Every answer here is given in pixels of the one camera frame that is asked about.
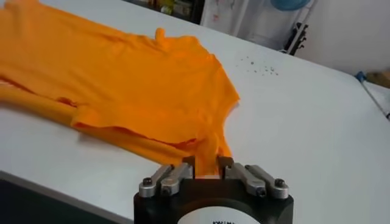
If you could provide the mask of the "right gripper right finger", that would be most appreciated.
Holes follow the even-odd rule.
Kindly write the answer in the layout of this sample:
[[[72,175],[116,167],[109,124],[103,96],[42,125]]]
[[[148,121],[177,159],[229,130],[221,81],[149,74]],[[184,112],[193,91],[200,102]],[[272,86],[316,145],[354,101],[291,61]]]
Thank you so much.
[[[289,187],[281,178],[274,178],[258,165],[242,165],[233,158],[217,156],[217,165],[222,179],[240,180],[250,195],[266,196],[285,200],[289,197]]]

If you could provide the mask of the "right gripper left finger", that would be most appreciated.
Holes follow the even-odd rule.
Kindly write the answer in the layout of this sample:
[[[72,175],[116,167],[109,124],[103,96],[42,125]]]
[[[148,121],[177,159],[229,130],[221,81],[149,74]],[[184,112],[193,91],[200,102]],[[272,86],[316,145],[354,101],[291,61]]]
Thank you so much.
[[[184,157],[179,165],[163,165],[153,175],[142,180],[138,195],[143,198],[173,196],[179,192],[181,182],[184,179],[193,179],[194,173],[194,156]]]

